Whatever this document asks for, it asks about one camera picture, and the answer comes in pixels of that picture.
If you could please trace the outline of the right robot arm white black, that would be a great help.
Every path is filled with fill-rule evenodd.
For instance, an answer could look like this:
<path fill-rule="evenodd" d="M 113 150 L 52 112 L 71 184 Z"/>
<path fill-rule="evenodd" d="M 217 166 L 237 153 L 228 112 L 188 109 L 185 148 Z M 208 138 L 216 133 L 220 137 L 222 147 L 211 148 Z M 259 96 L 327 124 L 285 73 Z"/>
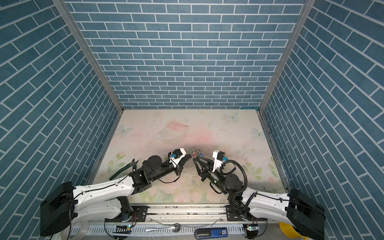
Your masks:
<path fill-rule="evenodd" d="M 299 190 L 272 194 L 248 187 L 244 168 L 234 160 L 193 159 L 202 181 L 209 180 L 217 194 L 227 195 L 229 206 L 243 218 L 271 219 L 291 225 L 300 235 L 325 239 L 325 208 Z"/>

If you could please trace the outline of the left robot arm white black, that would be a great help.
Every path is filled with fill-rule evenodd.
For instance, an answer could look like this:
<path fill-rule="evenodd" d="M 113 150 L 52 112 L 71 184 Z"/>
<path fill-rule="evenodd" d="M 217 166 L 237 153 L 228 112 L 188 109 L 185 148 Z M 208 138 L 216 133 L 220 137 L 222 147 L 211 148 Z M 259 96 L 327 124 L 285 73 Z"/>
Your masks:
<path fill-rule="evenodd" d="M 40 204 L 40 236 L 53 236 L 75 223 L 98 218 L 110 222 L 129 220 L 133 209 L 128 197 L 146 191 L 152 182 L 172 172 L 180 176 L 191 158 L 192 154 L 178 149 L 169 153 L 166 161 L 151 156 L 140 168 L 116 180 L 86 186 L 60 184 Z"/>

